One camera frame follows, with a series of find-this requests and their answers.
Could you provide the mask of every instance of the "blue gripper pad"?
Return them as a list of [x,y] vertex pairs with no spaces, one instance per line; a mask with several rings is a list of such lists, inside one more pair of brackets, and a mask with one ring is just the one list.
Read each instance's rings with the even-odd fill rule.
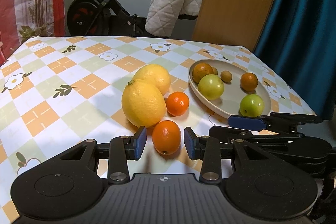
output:
[[267,124],[260,118],[251,117],[240,117],[240,116],[230,116],[227,119],[227,123],[230,127],[252,130],[252,131],[262,131],[267,128]]
[[184,129],[183,139],[184,139],[184,146],[187,150],[189,158],[191,160],[195,160],[194,141],[186,129]]
[[135,157],[139,160],[141,158],[143,149],[146,145],[147,141],[147,130],[146,128],[143,128],[143,130],[140,132],[138,138],[135,140]]

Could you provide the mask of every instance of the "flower pattern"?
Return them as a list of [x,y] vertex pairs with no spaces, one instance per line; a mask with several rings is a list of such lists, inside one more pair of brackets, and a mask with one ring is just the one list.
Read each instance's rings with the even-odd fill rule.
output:
[[260,69],[266,73],[269,73],[269,69],[266,68],[265,66],[260,66]]
[[243,57],[243,55],[240,52],[233,52],[233,55]]
[[170,49],[171,44],[162,44],[162,43],[156,43],[156,44],[151,44],[151,47],[153,50],[155,50],[155,52],[166,52],[167,50]]
[[99,55],[99,57],[101,59],[104,59],[105,61],[112,61],[113,59],[116,59],[118,57],[118,55],[113,54],[111,52],[105,52],[105,53]]
[[12,90],[14,89],[16,86],[20,85],[24,78],[27,77],[28,75],[31,75],[30,73],[19,73],[17,75],[12,75],[10,78],[8,78],[7,82],[4,84],[4,89],[2,90],[1,93],[4,93],[7,89]]
[[38,44],[33,46],[33,50],[36,50],[38,48],[42,48],[43,46],[44,46],[44,43],[38,43]]
[[223,54],[220,54],[219,52],[216,52],[216,51],[204,51],[204,52],[208,53],[212,57],[215,57],[215,58],[218,58],[218,59],[225,59],[225,60],[230,61],[229,59],[224,57]]
[[282,99],[286,99],[285,97],[282,96],[282,94],[273,86],[271,86],[269,83],[267,83],[266,81],[264,81],[266,86],[267,86],[267,89],[269,91],[269,93],[271,95],[273,95],[274,97],[278,97],[279,99],[282,98]]

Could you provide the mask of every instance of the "orange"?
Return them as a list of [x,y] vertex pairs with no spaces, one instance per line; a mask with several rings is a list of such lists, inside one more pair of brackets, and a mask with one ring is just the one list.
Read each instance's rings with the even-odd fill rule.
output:
[[166,107],[171,115],[180,116],[184,114],[189,107],[189,97],[180,91],[173,92],[166,100]]
[[205,75],[212,75],[213,68],[207,63],[199,63],[193,69],[193,80],[198,84]]
[[152,141],[162,155],[171,155],[180,147],[181,131],[173,121],[159,122],[153,130]]
[[240,85],[245,91],[254,91],[258,85],[258,78],[254,73],[247,72],[241,76]]

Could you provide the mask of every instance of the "metal screw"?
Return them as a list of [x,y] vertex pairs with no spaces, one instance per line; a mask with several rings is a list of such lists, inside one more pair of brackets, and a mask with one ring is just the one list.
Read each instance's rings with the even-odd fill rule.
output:
[[219,178],[219,175],[215,172],[206,172],[202,175],[205,180],[213,181]]
[[110,179],[114,181],[123,181],[127,178],[127,175],[123,172],[114,172],[110,175]]

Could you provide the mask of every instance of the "checkered tablecloth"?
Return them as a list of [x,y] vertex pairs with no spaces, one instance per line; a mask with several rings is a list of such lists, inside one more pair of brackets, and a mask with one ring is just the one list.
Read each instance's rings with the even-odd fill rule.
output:
[[[0,223],[17,216],[10,197],[22,172],[85,140],[109,142],[132,135],[136,128],[121,109],[127,82],[145,64],[159,64],[171,75],[171,92],[190,98],[189,111],[175,121],[183,132],[190,126],[207,135],[226,119],[205,107],[188,86],[188,69],[201,59],[220,59],[253,72],[269,91],[272,111],[313,114],[310,107],[278,75],[244,47],[135,37],[33,37],[0,69]],[[129,161],[133,173],[195,173],[201,161],[188,158],[181,141],[176,158],[155,152],[151,137],[141,160]],[[106,177],[107,161],[98,175]],[[223,160],[223,176],[231,173]]]

